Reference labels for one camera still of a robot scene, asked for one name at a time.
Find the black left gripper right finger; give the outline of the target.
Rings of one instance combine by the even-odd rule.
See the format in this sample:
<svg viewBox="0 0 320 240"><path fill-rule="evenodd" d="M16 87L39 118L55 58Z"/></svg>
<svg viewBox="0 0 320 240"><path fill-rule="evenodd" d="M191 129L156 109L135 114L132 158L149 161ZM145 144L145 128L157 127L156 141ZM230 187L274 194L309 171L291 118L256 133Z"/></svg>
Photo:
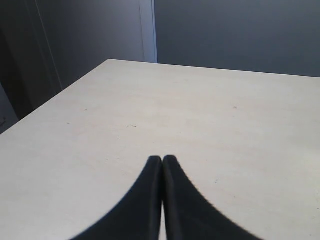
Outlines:
<svg viewBox="0 0 320 240"><path fill-rule="evenodd" d="M163 159L163 206L168 240L257 240L219 212L189 180L177 158Z"/></svg>

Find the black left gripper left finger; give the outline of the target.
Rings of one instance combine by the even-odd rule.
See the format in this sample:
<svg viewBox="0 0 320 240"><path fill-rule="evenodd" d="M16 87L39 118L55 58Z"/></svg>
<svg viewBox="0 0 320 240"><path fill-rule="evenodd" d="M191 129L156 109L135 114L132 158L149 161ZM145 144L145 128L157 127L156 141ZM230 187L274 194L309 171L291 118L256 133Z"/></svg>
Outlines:
<svg viewBox="0 0 320 240"><path fill-rule="evenodd" d="M158 240L162 215L162 160L150 156L118 204L75 240Z"/></svg>

